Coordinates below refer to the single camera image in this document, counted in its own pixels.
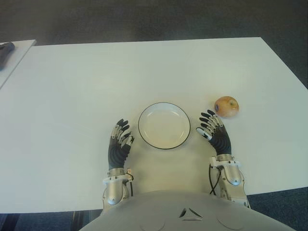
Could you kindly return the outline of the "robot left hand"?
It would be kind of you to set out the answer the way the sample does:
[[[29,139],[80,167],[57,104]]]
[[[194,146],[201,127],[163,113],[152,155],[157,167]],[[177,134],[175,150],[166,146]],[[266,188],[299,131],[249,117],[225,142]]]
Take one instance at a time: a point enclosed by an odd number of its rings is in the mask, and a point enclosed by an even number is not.
[[[123,168],[128,157],[131,146],[134,142],[134,136],[129,129],[127,120],[119,120],[111,132],[108,147],[108,166],[109,170],[114,168]]]

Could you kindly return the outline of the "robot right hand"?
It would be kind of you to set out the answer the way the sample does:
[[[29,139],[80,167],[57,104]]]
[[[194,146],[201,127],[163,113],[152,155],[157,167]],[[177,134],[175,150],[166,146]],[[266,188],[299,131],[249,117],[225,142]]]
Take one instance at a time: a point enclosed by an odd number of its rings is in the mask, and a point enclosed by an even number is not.
[[[202,112],[196,131],[216,150],[217,155],[231,154],[231,141],[221,119],[211,110]]]

